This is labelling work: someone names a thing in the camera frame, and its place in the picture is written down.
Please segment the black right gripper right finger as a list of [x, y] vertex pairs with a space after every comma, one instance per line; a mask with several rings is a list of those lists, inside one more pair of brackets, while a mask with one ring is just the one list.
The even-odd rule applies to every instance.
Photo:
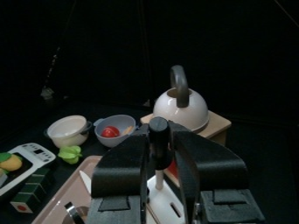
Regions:
[[187, 224], [264, 224], [248, 190], [248, 168], [223, 145], [169, 124]]

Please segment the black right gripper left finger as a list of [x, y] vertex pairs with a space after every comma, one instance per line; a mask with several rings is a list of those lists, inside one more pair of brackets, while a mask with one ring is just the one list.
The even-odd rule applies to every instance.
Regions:
[[144, 124], [97, 162], [86, 224], [145, 224], [148, 150]]

